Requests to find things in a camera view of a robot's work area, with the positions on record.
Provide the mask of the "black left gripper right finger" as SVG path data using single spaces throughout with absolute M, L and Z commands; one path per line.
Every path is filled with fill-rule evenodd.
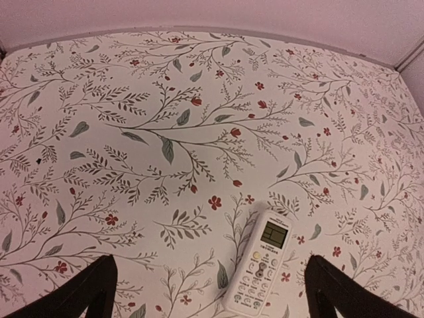
M 413 317 L 374 295 L 319 255 L 309 258 L 304 272 L 311 317 Z

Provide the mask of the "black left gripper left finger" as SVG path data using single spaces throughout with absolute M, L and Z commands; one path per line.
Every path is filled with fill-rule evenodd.
M 118 270 L 113 255 L 103 255 L 48 295 L 8 314 L 19 317 L 111 317 Z

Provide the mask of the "white remote control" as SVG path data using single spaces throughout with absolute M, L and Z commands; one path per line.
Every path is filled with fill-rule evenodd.
M 225 311 L 259 317 L 276 280 L 292 231 L 281 214 L 262 212 L 222 301 Z

